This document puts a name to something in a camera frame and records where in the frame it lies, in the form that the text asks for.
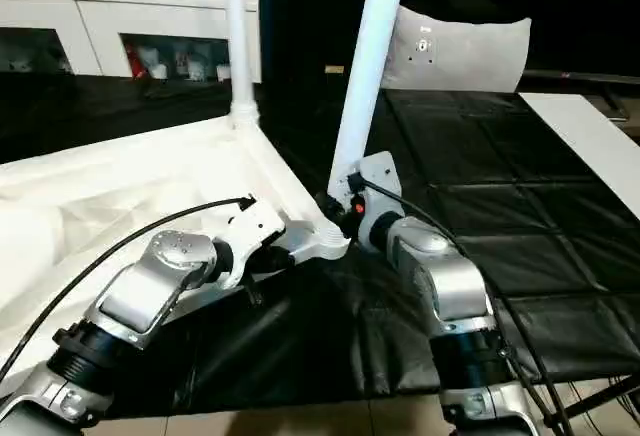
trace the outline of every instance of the white cabinet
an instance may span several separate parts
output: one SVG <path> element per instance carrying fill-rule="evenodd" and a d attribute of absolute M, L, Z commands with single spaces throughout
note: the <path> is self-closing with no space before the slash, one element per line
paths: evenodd
<path fill-rule="evenodd" d="M 259 0 L 246 0 L 244 14 L 252 79 L 260 82 Z M 214 53 L 209 70 L 224 66 L 220 53 L 228 52 L 226 0 L 0 0 L 0 53 L 3 28 L 55 31 L 76 74 L 130 77 L 123 38 L 135 47 L 163 36 L 190 38 L 189 48 L 208 44 Z"/>
<path fill-rule="evenodd" d="M 0 0 L 0 28 L 54 31 L 75 74 L 102 74 L 75 1 Z"/>

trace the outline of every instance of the black tablecloth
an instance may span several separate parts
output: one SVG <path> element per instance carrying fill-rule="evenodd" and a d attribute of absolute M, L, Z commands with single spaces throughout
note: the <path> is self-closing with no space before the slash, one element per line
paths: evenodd
<path fill-rule="evenodd" d="M 2 162 L 219 116 L 229 104 L 225 86 L 0 83 Z M 265 133 L 310 192 L 324 189 L 343 92 L 258 94 Z M 640 369 L 640 223 L 518 96 L 381 93 L 368 153 L 381 150 L 393 153 L 404 195 L 513 299 L 556 380 Z M 340 261 L 310 261 L 261 286 L 259 309 L 238 293 L 167 325 L 118 381 L 110 415 L 437 390 L 424 304 L 383 261 L 354 246 Z"/>

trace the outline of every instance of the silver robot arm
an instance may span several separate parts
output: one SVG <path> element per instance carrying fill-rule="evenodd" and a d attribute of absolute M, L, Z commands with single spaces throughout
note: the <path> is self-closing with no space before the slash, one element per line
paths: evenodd
<path fill-rule="evenodd" d="M 506 360 L 477 266 L 437 228 L 406 217 L 399 202 L 358 184 L 362 178 L 400 195 L 391 154 L 378 153 L 359 161 L 330 196 L 343 208 L 361 213 L 357 225 L 361 247 L 385 255 L 424 296 L 445 419 L 465 436 L 538 436 L 524 390 Z"/>
<path fill-rule="evenodd" d="M 0 436 L 71 436 L 94 426 L 113 400 L 113 376 L 144 350 L 179 296 L 212 283 L 235 287 L 249 256 L 284 230 L 268 204 L 256 202 L 219 238 L 162 231 L 140 260 L 122 269 L 0 407 Z"/>

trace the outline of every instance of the items on shelf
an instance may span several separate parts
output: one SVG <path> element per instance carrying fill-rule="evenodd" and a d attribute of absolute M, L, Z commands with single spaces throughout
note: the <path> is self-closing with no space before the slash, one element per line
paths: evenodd
<path fill-rule="evenodd" d="M 124 35 L 134 78 L 230 79 L 227 42 L 170 36 Z"/>
<path fill-rule="evenodd" d="M 55 31 L 0 28 L 0 72 L 72 73 Z"/>

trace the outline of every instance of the black cable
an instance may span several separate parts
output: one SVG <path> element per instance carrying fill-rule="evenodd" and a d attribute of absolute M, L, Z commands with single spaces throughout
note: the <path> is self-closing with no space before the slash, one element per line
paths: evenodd
<path fill-rule="evenodd" d="M 569 387 L 571 388 L 573 393 L 576 395 L 576 398 L 578 398 L 578 401 L 582 402 L 582 396 L 580 396 L 580 392 L 578 391 L 578 388 L 576 387 L 576 385 L 573 383 L 569 383 Z M 591 414 L 589 414 L 589 411 L 584 413 L 584 417 L 587 420 L 587 423 L 589 424 L 589 426 L 591 426 L 591 428 L 598 434 L 598 436 L 604 436 L 604 434 L 602 434 L 602 431 L 600 431 L 595 421 L 591 417 Z"/>
<path fill-rule="evenodd" d="M 614 384 L 619 383 L 620 381 L 621 380 L 618 377 L 615 377 L 613 379 L 609 378 L 609 386 L 613 386 Z M 622 407 L 622 409 L 625 411 L 625 413 L 627 413 L 629 417 L 633 419 L 633 422 L 636 424 L 636 426 L 640 428 L 640 419 L 636 415 L 636 411 L 634 410 L 633 403 L 629 399 L 629 396 L 624 394 L 622 396 L 617 397 L 616 400 L 618 401 L 618 404 L 620 405 L 620 407 Z"/>
<path fill-rule="evenodd" d="M 357 189 L 358 186 L 367 186 L 367 187 L 373 189 L 374 191 L 377 191 L 380 194 L 383 194 L 383 195 L 387 196 L 388 198 L 391 198 L 391 199 L 393 199 L 395 201 L 398 201 L 400 204 L 410 208 L 416 214 L 418 214 L 419 216 L 421 216 L 425 220 L 427 220 L 427 222 L 429 222 L 432 226 L 437 228 L 444 236 L 446 236 L 451 241 L 451 243 L 456 247 L 456 249 L 460 252 L 460 254 L 462 256 L 464 256 L 465 258 L 471 260 L 471 258 L 469 258 L 469 256 L 467 255 L 467 252 L 464 250 L 464 248 L 458 242 L 456 236 L 451 231 L 449 231 L 446 227 L 444 227 L 444 225 L 442 223 L 440 223 L 437 219 L 435 219 L 433 216 L 428 214 L 420 206 L 416 205 L 415 203 L 412 203 L 411 201 L 407 201 L 402 196 L 398 196 L 394 192 L 389 191 L 388 189 L 385 189 L 382 186 L 379 186 L 379 185 L 377 185 L 377 184 L 375 184 L 375 183 L 373 183 L 371 181 L 366 180 L 359 173 L 356 173 L 356 174 L 354 174 L 354 175 L 349 177 L 349 184 L 350 184 L 352 189 L 354 189 L 354 188 Z M 502 321 L 500 321 L 501 316 L 499 314 L 497 306 L 495 305 L 495 300 L 493 299 L 493 295 L 491 293 L 493 293 L 498 299 L 500 299 L 502 301 L 502 304 L 504 305 L 504 308 L 507 310 L 507 313 L 509 313 L 509 316 L 513 320 L 513 323 L 515 324 L 516 329 L 520 333 L 520 336 L 522 337 L 522 340 L 523 340 L 527 350 L 531 354 L 531 357 L 532 357 L 532 359 L 533 359 L 533 361 L 534 361 L 534 363 L 536 365 L 536 368 L 540 372 L 540 379 L 542 380 L 543 384 L 547 388 L 547 391 L 549 391 L 549 395 L 551 396 L 551 401 L 553 402 L 553 405 L 554 405 L 554 407 L 555 407 L 555 409 L 557 411 L 557 414 L 558 414 L 558 417 L 560 419 L 560 423 L 562 425 L 562 429 L 564 431 L 564 434 L 566 436 L 574 436 L 574 432 L 571 429 L 571 423 L 569 422 L 569 418 L 567 417 L 567 413 L 565 411 L 564 405 L 562 404 L 562 400 L 560 399 L 560 396 L 558 395 L 558 391 L 556 390 L 555 386 L 553 385 L 551 377 L 549 376 L 549 372 L 547 371 L 547 367 L 544 364 L 544 362 L 542 361 L 542 358 L 540 357 L 540 355 L 538 354 L 538 351 L 536 350 L 535 345 L 533 344 L 533 340 L 531 339 L 531 336 L 529 335 L 529 332 L 527 331 L 527 328 L 525 327 L 524 323 L 522 322 L 522 319 L 520 318 L 520 315 L 518 314 L 518 312 L 515 310 L 515 308 L 511 304 L 511 301 L 509 301 L 509 299 L 506 297 L 506 295 L 502 292 L 500 287 L 497 285 L 497 283 L 495 282 L 493 277 L 491 277 L 488 273 L 483 271 L 482 268 L 480 267 L 480 265 L 478 265 L 477 263 L 476 263 L 476 266 L 478 267 L 478 270 L 482 274 L 482 277 L 484 278 L 487 286 L 490 289 L 490 291 L 489 291 L 489 299 L 491 300 L 491 304 L 493 305 L 493 307 L 495 309 L 494 317 L 496 319 L 496 322 L 497 322 L 498 326 L 499 327 L 501 326 L 502 328 L 504 328 L 504 323 Z M 504 332 L 503 332 L 503 337 L 506 340 L 506 334 Z M 546 413 L 548 414 L 549 417 L 546 419 L 545 423 L 552 424 L 551 414 L 548 411 L 546 411 Z"/>
<path fill-rule="evenodd" d="M 78 276 L 73 278 L 69 284 L 67 284 L 62 291 L 58 293 L 58 295 L 53 298 L 53 300 L 42 310 L 40 315 L 36 318 L 36 320 L 31 324 L 27 332 L 22 336 L 18 345 L 14 348 L 12 353 L 9 355 L 7 360 L 5 361 L 2 369 L 0 369 L 0 383 L 4 380 L 9 373 L 9 370 L 14 365 L 24 347 L 31 340 L 33 335 L 36 333 L 38 328 L 42 325 L 42 323 L 47 319 L 47 317 L 51 314 L 51 312 L 56 308 L 58 304 L 75 288 L 78 284 L 80 284 L 94 269 L 100 266 L 107 258 L 109 258 L 113 253 L 121 249 L 122 247 L 129 244 L 134 239 L 142 236 L 143 234 L 151 231 L 152 229 L 157 228 L 158 226 L 162 226 L 170 221 L 174 221 L 176 219 L 182 218 L 192 213 L 197 213 L 198 211 L 204 211 L 205 209 L 215 208 L 217 206 L 226 206 L 229 204 L 238 204 L 241 209 L 245 209 L 253 204 L 255 200 L 253 198 L 232 198 L 232 199 L 224 199 L 221 201 L 213 201 L 210 203 L 201 204 L 199 206 L 194 206 L 189 209 L 185 209 L 183 211 L 179 211 L 177 213 L 170 214 L 169 216 L 165 216 L 147 226 L 137 230 L 136 232 L 130 234 L 129 236 L 121 239 L 116 244 L 107 249 L 104 253 L 102 253 L 93 263 L 87 266 L 84 271 L 82 271 Z"/>

